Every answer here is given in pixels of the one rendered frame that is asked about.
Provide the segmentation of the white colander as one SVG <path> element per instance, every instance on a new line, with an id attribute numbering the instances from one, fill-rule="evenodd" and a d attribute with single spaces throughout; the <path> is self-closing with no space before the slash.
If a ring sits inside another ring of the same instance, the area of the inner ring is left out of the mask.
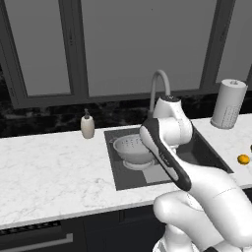
<path id="1" fill-rule="evenodd" d="M 113 149 L 131 170 L 143 170 L 155 163 L 153 154 L 142 143 L 139 134 L 127 135 L 113 142 Z"/>

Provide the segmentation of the dark grey sink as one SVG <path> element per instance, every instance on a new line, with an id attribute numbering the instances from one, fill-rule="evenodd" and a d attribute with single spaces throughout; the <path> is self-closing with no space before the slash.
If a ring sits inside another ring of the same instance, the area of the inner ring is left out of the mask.
<path id="1" fill-rule="evenodd" d="M 132 170 L 123 164 L 123 159 L 113 148 L 113 142 L 117 138 L 138 133 L 139 129 L 137 126 L 130 129 L 107 130 L 104 132 L 117 191 L 171 183 L 170 178 L 160 167 L 156 159 L 153 161 L 153 166 L 149 166 L 144 170 Z M 196 128 L 193 128 L 192 140 L 185 145 L 179 146 L 176 152 L 186 162 L 217 167 L 227 173 L 233 173 L 233 170 L 217 154 Z"/>

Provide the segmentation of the orange tangerine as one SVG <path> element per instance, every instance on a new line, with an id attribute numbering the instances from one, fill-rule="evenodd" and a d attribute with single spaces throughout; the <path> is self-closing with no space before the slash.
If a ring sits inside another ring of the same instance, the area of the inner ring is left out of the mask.
<path id="1" fill-rule="evenodd" d="M 238 158 L 237 158 L 237 161 L 240 163 L 240 164 L 243 164 L 243 165 L 246 165 L 250 162 L 250 157 L 248 155 L 240 155 Z"/>

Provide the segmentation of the white soap dispenser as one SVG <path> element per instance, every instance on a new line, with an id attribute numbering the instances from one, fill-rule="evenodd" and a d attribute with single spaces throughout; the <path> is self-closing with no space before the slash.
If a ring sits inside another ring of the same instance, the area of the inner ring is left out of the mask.
<path id="1" fill-rule="evenodd" d="M 81 118 L 81 131 L 85 139 L 90 139 L 95 135 L 95 122 L 87 109 Z"/>

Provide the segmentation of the grey framed window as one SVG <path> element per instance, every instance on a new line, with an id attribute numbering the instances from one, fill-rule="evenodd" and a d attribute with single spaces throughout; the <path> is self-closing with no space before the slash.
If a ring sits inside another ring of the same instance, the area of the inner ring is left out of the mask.
<path id="1" fill-rule="evenodd" d="M 252 0 L 0 0 L 0 64 L 14 108 L 144 99 L 252 81 Z"/>

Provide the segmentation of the dark cupboard door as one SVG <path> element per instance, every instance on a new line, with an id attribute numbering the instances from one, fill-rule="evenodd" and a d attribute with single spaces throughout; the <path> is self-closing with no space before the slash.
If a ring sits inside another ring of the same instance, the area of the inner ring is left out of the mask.
<path id="1" fill-rule="evenodd" d="M 165 225 L 152 206 L 84 217 L 88 252 L 152 252 Z"/>

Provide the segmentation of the white paper towel roll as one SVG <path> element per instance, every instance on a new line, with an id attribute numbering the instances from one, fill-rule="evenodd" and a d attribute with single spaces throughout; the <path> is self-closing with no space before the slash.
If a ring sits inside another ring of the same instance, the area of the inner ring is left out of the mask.
<path id="1" fill-rule="evenodd" d="M 219 129 L 234 127 L 248 86 L 241 81 L 225 79 L 220 83 L 211 124 Z"/>

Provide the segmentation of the dark dishwasher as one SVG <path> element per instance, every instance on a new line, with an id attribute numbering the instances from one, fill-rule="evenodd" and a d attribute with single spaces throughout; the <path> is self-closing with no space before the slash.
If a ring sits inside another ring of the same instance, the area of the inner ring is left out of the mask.
<path id="1" fill-rule="evenodd" d="M 78 220 L 55 220 L 0 229 L 0 250 L 62 239 L 67 233 L 74 234 L 72 243 L 27 252 L 88 252 L 84 227 Z"/>

